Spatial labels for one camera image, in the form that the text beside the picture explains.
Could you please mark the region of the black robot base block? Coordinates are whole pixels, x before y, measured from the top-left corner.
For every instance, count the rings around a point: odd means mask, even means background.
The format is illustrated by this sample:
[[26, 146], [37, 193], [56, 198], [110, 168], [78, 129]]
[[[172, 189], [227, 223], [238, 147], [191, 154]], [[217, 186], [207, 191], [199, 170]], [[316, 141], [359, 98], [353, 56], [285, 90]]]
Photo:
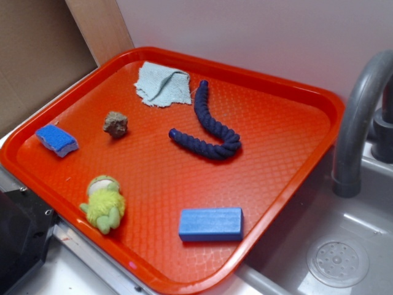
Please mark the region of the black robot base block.
[[1, 294], [10, 294], [44, 264], [57, 215], [33, 191], [1, 192]]

